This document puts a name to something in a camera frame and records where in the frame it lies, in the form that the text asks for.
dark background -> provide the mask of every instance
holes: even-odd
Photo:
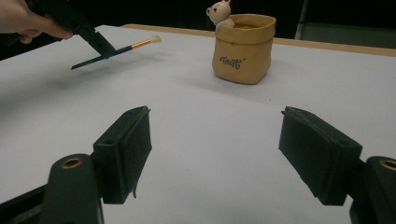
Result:
[[[93,26],[127,23],[214,30],[206,9],[217,0],[70,0]],[[309,0],[305,21],[396,28],[396,0]],[[232,13],[255,13],[276,18],[276,37],[294,38],[304,0],[233,0]],[[29,44],[0,46],[0,60],[52,43],[41,35]]]

bear figurine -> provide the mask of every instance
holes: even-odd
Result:
[[[231,0],[222,0],[206,10],[206,15],[209,16],[210,20],[216,25],[216,31],[221,30],[223,26],[235,26],[233,19],[230,18],[230,4]]]

white table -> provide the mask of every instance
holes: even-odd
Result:
[[[361,159],[396,158],[396,58],[274,45],[257,85],[217,78],[213,37],[102,26],[116,49],[96,57],[79,36],[0,62],[0,203],[46,184],[60,158],[91,154],[126,110],[150,109],[153,149],[137,199],[105,205],[106,223],[350,223],[327,207],[277,149],[290,105],[363,145]]]

human hand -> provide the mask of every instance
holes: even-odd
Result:
[[[52,19],[32,12],[24,0],[0,0],[0,34],[18,33],[20,41],[29,44],[42,32],[61,39],[73,36]]]

makeup brush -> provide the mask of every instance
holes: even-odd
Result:
[[[151,39],[140,41],[138,43],[132,44],[132,45],[127,46],[127,47],[122,48],[122,49],[117,49],[116,52],[110,57],[125,53],[126,51],[129,51],[131,49],[137,49],[137,48],[143,47],[143,46],[145,46],[147,44],[150,44],[150,43],[161,43],[161,38],[159,36],[155,35]],[[79,68],[79,67],[82,67],[82,66],[85,66],[85,65],[90,64],[90,63],[99,62],[99,61],[101,61],[103,59],[104,59],[104,57],[99,56],[97,58],[90,59],[90,60],[88,60],[88,61],[86,61],[84,63],[78,63],[78,64],[72,66],[72,70],[76,69],[76,68]]]

